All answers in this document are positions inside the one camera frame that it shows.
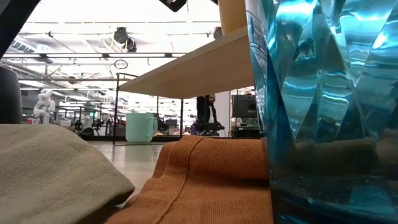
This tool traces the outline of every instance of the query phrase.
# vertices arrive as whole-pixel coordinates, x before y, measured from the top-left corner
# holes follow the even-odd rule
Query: orange towel
[[[107,223],[272,223],[260,140],[166,144],[142,192]]]

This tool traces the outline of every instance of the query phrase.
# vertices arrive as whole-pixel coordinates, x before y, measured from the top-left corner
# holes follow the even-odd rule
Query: person
[[[198,122],[200,124],[217,123],[214,94],[197,97]]]

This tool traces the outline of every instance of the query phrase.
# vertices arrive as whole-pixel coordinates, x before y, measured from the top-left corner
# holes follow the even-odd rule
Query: desk
[[[232,126],[231,135],[233,138],[260,138],[260,127]]]

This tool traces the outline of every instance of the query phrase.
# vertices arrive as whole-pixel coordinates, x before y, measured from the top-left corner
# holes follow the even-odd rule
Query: ceiling
[[[184,53],[213,41],[213,31],[220,26],[218,6],[209,0],[188,0],[178,12],[172,12],[159,0],[42,0],[29,17],[16,37],[7,54],[30,53],[78,54],[78,53],[121,53],[118,43],[113,42],[113,32],[117,27],[127,27],[127,33],[137,44],[137,53]],[[174,58],[124,58],[128,64],[120,70],[114,66],[118,58],[51,58],[43,62],[34,58],[5,58],[20,68],[17,72],[34,77],[57,79],[56,82],[43,82],[57,88],[103,88],[98,91],[78,91],[80,96],[104,101],[114,98],[116,82],[77,82],[59,81],[63,78],[116,78],[117,72],[142,75]],[[76,91],[63,91],[64,95],[76,96]],[[120,93],[124,99],[122,111],[156,112],[157,98],[154,96]],[[159,112],[179,115],[180,100],[159,100]],[[196,101],[185,100],[186,116],[196,114]]]

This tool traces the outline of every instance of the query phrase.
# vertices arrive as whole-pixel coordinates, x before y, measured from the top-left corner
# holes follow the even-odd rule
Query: metal beam
[[[0,1],[0,58],[17,36],[40,0]]]
[[[19,81],[37,82],[116,82],[117,78],[20,78]],[[119,81],[130,81],[128,78],[121,78]]]

